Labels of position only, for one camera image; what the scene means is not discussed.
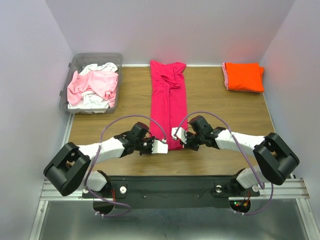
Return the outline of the magenta t shirt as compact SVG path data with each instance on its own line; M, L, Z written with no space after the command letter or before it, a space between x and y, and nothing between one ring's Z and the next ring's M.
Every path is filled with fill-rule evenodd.
M184 118L188 114L187 92L182 62L163 64L155 60L150 63L151 76L151 109L150 117L163 128L170 151L180 150L182 146L171 136L172 128L180 124L183 129L188 127Z

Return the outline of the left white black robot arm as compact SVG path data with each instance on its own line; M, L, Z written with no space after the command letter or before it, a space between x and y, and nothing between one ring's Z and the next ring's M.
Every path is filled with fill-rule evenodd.
M100 197L111 193L108 177L101 171L89 172L95 164L122 158L138 151L140 155L155 154L159 140L146 137L149 127L137 122L132 129L115 135L101 143L75 145L64 144L44 168L44 176L62 196L68 196L80 188L89 187Z

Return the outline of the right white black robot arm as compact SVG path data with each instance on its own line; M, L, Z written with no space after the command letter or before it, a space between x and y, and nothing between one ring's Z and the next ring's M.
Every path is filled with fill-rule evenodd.
M229 126L213 128L201 115L192 118L189 125L192 132L181 126L171 130L172 138L179 139L185 149L198 151L205 145L240 152L245 159L255 158L256 165L248 161L249 167L232 177L230 189L235 195L242 195L253 186L263 187L265 183L280 186L300 164L298 156L277 133L257 136L233 132Z

